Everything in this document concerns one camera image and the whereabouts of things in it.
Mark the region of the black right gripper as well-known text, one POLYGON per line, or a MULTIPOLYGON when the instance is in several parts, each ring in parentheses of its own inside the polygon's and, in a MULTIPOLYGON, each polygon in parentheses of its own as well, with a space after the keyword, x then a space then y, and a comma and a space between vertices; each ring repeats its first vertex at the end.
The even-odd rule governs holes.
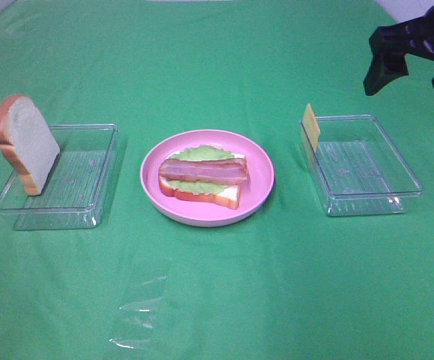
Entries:
POLYGON ((434 61, 434 5, 422 16, 379 26, 369 39, 372 61, 364 78, 365 95, 409 75, 406 54, 434 61))

